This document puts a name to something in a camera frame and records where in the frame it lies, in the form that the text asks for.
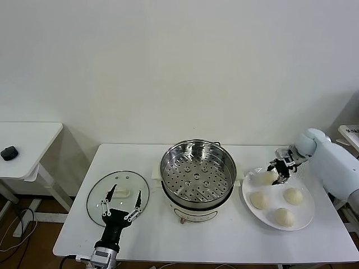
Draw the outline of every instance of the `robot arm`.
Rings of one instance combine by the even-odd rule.
[[[348,201],[359,213],[359,161],[343,147],[331,143],[317,129],[308,129],[288,149],[278,149],[268,170],[276,168],[279,177],[273,184],[284,183],[298,166],[309,161],[311,171],[324,188],[336,198]]]
[[[132,221],[142,213],[141,191],[136,200],[135,209],[130,213],[111,207],[111,199],[116,185],[108,192],[106,198],[101,201],[102,220],[106,226],[100,241],[95,244],[91,257],[77,256],[77,261],[88,262],[86,268],[115,269],[116,255],[119,252],[119,238],[124,228],[131,225]]]

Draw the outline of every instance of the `white wall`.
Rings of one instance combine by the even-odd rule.
[[[359,2],[0,2],[0,120],[99,143],[287,144],[359,84]]]

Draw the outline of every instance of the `table leg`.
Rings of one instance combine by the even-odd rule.
[[[31,202],[31,204],[29,206],[29,209],[32,209],[35,214],[36,209],[38,209],[40,203],[41,203],[41,199],[33,199],[33,201]],[[21,228],[23,231],[25,231],[28,224],[33,220],[33,215],[31,213],[31,211],[27,210],[21,219],[22,219],[22,224],[24,225],[24,227],[21,227],[21,223],[19,223],[18,226],[16,227],[15,231],[12,234],[13,237],[20,237],[21,236]]]
[[[41,164],[39,164],[39,174],[42,178],[38,178],[36,181],[39,181],[49,191],[49,193],[63,206],[63,208],[65,208],[67,212],[69,212],[72,206],[72,199],[69,198],[63,188],[61,188],[61,186],[55,182],[55,180]]]
[[[348,233],[355,232],[359,236],[359,221],[355,217],[355,214],[351,209],[342,209],[344,216],[347,218],[349,223],[344,223]]]
[[[3,184],[0,183],[0,194],[13,203],[18,203],[17,199]]]
[[[10,208],[10,206],[11,206],[11,202],[7,201],[6,204],[4,205],[4,207],[0,211],[0,220],[2,219],[2,217],[4,217],[5,213]]]

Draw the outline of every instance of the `wooden floor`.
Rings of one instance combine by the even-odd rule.
[[[30,199],[21,199],[19,207],[29,206]],[[0,208],[5,204],[5,200],[0,198]],[[43,200],[38,212],[53,212],[53,213],[66,213],[65,210],[55,200]],[[7,227],[11,221],[15,218],[15,213],[10,209],[0,221],[0,237],[2,238]],[[19,243],[19,238],[12,237],[12,233],[15,230],[17,224],[10,228],[8,235],[6,236],[1,249],[8,248],[12,245]],[[56,257],[52,253],[53,246],[56,242],[57,236],[61,231],[62,224],[52,223],[38,223],[38,226],[31,236],[29,247],[24,255],[21,266],[19,269],[58,269],[62,258]],[[29,233],[31,225],[26,229],[26,234]],[[356,246],[359,247],[359,240],[356,234],[351,234],[353,240],[356,242]],[[18,251],[7,261],[0,263],[0,269],[17,269],[20,258],[25,250],[26,242],[20,246]],[[0,262],[8,257],[13,250],[6,253],[0,252]],[[149,262],[122,262],[118,269],[148,269],[152,265],[155,265],[157,269],[165,263],[149,263]],[[168,269],[215,269],[219,265],[196,265],[196,264],[179,264],[167,266]],[[236,265],[235,268],[240,269],[275,269],[275,265]],[[64,269],[85,269],[85,264],[78,263],[73,260],[67,260],[63,266]],[[359,268],[359,263],[355,264],[333,264],[323,265],[322,269],[354,269]]]

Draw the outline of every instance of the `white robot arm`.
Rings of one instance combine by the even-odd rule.
[[[274,184],[284,183],[289,171],[309,161],[311,171],[336,198],[348,201],[359,214],[359,161],[343,147],[332,143],[320,130],[308,129],[288,149],[278,149],[268,170],[277,169]]]

